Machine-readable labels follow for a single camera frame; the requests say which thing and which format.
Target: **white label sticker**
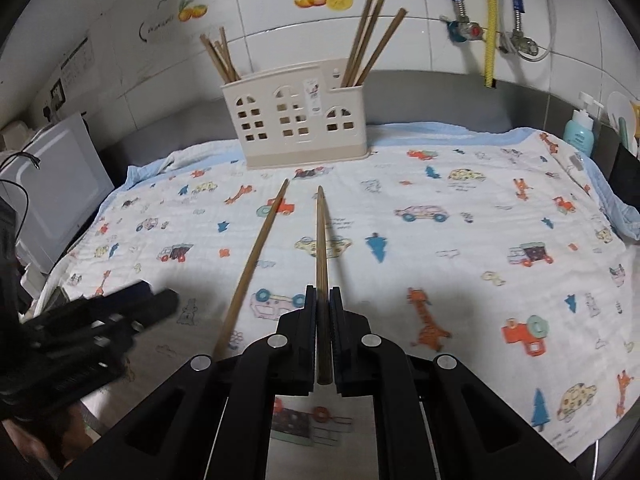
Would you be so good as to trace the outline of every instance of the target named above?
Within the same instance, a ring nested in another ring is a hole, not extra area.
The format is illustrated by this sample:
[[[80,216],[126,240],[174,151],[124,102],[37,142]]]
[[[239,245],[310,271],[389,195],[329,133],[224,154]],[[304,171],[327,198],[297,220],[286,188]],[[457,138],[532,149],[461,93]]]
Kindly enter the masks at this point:
[[[305,88],[306,109],[310,116],[322,115],[322,103],[320,102],[320,83],[318,79],[305,79],[303,81]]]

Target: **gray surface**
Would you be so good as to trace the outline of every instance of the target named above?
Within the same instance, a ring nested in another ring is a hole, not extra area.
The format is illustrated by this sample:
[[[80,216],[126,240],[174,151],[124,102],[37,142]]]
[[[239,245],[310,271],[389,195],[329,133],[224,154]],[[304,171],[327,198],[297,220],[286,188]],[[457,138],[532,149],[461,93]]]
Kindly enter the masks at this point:
[[[574,108],[545,92],[498,81],[485,88],[477,75],[377,71],[364,85],[367,123],[438,121],[476,132],[500,133],[530,126],[561,137]],[[235,139],[224,99],[204,102],[129,134],[100,152],[116,186],[127,166],[143,166],[175,150],[208,140]],[[593,160],[609,176],[618,148],[612,130],[600,136]]]

